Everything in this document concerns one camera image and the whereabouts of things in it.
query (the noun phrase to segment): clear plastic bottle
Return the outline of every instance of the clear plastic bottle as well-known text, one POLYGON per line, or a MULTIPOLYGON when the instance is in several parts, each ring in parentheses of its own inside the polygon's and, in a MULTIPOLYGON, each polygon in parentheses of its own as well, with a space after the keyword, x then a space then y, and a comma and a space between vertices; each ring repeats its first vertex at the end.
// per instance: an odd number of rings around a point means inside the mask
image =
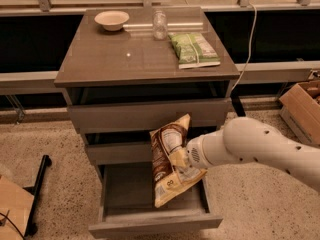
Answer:
POLYGON ((156 10, 153 14, 153 36, 156 40, 164 40, 167 35, 167 16, 163 11, 156 10))

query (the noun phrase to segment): dresser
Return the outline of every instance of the dresser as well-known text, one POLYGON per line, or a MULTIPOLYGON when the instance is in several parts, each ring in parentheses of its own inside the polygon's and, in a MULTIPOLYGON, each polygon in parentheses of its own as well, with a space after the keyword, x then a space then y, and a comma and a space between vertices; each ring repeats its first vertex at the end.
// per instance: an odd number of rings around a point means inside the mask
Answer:
POLYGON ((117 32, 95 23, 100 10, 88 10, 55 80, 102 183, 99 218, 89 225, 95 238, 216 228, 222 221, 206 178, 163 207, 153 206, 149 132, 187 113, 188 138, 216 130, 239 77, 199 7, 162 9, 169 32, 202 33, 221 65, 179 69, 169 38, 153 39, 150 10, 121 9, 130 19, 117 32))

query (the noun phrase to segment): beige floor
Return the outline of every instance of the beige floor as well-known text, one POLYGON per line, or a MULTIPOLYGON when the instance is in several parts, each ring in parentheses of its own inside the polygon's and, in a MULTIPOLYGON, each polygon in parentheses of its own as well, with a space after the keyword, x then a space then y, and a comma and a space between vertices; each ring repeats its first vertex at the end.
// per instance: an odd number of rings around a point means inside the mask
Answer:
MULTIPOLYGON (((279 110, 257 108, 247 115, 295 139, 279 110)), ((42 155, 53 161, 31 239, 93 239, 87 228, 97 220, 101 185, 67 112, 29 110, 22 124, 14 120, 14 113, 0 111, 0 174, 28 186, 42 155)), ((208 175, 214 212, 224 218, 218 229, 120 239, 320 239, 320 195, 289 175, 254 163, 211 168, 208 175)))

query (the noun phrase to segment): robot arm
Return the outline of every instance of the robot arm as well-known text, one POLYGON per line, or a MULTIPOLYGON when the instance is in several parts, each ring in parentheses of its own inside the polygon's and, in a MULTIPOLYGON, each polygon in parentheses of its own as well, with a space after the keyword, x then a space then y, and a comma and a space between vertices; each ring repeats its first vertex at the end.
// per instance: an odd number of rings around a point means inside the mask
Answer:
POLYGON ((192 139, 187 154, 197 168, 259 162, 320 192, 320 149, 289 140, 274 127, 252 118, 233 119, 222 130, 192 139))

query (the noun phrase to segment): bowl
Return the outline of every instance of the bowl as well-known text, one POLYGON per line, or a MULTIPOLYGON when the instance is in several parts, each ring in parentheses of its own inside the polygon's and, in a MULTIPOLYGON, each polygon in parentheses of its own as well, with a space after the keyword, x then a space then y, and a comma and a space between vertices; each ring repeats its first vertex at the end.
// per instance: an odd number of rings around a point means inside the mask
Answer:
POLYGON ((102 25, 105 30, 118 31, 129 20, 129 14, 122 11, 105 11, 99 13, 94 20, 102 25))

